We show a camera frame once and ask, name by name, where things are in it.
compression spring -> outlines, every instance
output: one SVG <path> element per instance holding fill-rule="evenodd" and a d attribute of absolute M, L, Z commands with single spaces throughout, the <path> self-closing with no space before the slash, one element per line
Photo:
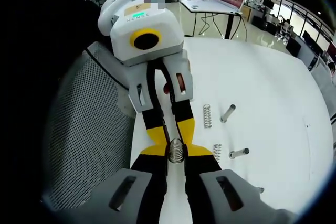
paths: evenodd
<path fill-rule="evenodd" d="M 206 104 L 203 106 L 203 117 L 204 117 L 204 127 L 206 129 L 211 128 L 212 123 L 211 123 L 211 110 L 210 110 L 210 105 Z"/>
<path fill-rule="evenodd" d="M 222 152 L 222 145 L 221 144 L 214 144 L 213 155 L 217 161 L 220 160 L 220 154 Z"/>
<path fill-rule="evenodd" d="M 179 138 L 174 138 L 169 146 L 169 161 L 177 164 L 184 160 L 183 144 Z"/>

metal pin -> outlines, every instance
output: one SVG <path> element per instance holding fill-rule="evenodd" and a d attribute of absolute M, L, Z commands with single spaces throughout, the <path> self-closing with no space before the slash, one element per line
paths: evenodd
<path fill-rule="evenodd" d="M 229 158 L 234 159 L 235 157 L 247 155 L 249 153 L 250 153 L 249 148 L 245 148 L 245 149 L 241 149 L 241 150 L 236 151 L 236 152 L 230 152 L 229 153 Z"/>
<path fill-rule="evenodd" d="M 257 189 L 261 194 L 265 191 L 265 189 L 263 187 L 257 187 Z"/>
<path fill-rule="evenodd" d="M 220 117 L 220 120 L 222 123 L 226 123 L 229 116 L 232 114 L 232 112 L 236 109 L 236 106 L 234 104 L 231 104 L 230 108 L 225 112 L 224 115 Z"/>

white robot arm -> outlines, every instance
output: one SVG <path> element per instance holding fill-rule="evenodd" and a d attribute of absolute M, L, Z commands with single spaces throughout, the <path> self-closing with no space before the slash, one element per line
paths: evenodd
<path fill-rule="evenodd" d="M 174 14 L 144 0 L 106 0 L 98 19 L 101 33 L 111 37 L 119 71 L 125 75 L 129 97 L 137 112 L 153 108 L 146 81 L 147 62 L 163 58 L 176 101 L 193 97 L 192 77 L 183 50 L 184 33 Z M 185 84 L 182 94 L 177 74 Z M 140 101 L 141 89 L 144 102 Z"/>

mesh panel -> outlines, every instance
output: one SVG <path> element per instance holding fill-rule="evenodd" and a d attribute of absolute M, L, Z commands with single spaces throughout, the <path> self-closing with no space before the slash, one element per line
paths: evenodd
<path fill-rule="evenodd" d="M 99 183 L 129 168 L 134 119 L 117 99 L 115 82 L 91 58 L 58 97 L 47 129 L 55 210 L 80 206 Z"/>

white table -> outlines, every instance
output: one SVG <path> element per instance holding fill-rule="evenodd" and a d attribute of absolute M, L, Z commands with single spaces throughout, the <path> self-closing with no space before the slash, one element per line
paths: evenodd
<path fill-rule="evenodd" d="M 307 67 L 295 57 L 240 41 L 185 38 L 194 81 L 191 102 L 196 120 L 193 143 L 210 150 L 222 144 L 219 164 L 257 187 L 270 206 L 300 212 L 323 184 L 333 159 L 328 110 Z M 170 137 L 178 137 L 169 96 L 156 75 L 157 94 Z M 213 125 L 203 126 L 203 105 L 210 104 Z M 235 104 L 223 124 L 219 117 Z M 131 165 L 153 145 L 142 115 L 135 120 Z M 248 147 L 250 153 L 229 159 Z M 160 223 L 192 223 L 182 164 L 169 163 L 168 191 Z"/>
<path fill-rule="evenodd" d="M 225 39 L 230 39 L 230 33 L 232 29 L 232 23 L 233 23 L 233 17 L 235 15 L 241 15 L 241 12 L 237 12 L 234 9 L 221 4 L 220 2 L 217 2 L 215 0 L 180 0 L 180 3 L 187 8 L 187 10 L 191 13 L 195 14 L 195 23 L 194 23 L 194 29 L 193 29 L 193 35 L 195 35 L 195 27 L 196 27 L 196 20 L 197 20 L 197 13 L 211 13 L 211 14 L 227 14 L 229 15 L 226 31 L 225 31 Z M 215 21 L 214 21 L 214 15 L 212 15 L 213 22 L 220 34 L 221 31 L 217 27 Z"/>

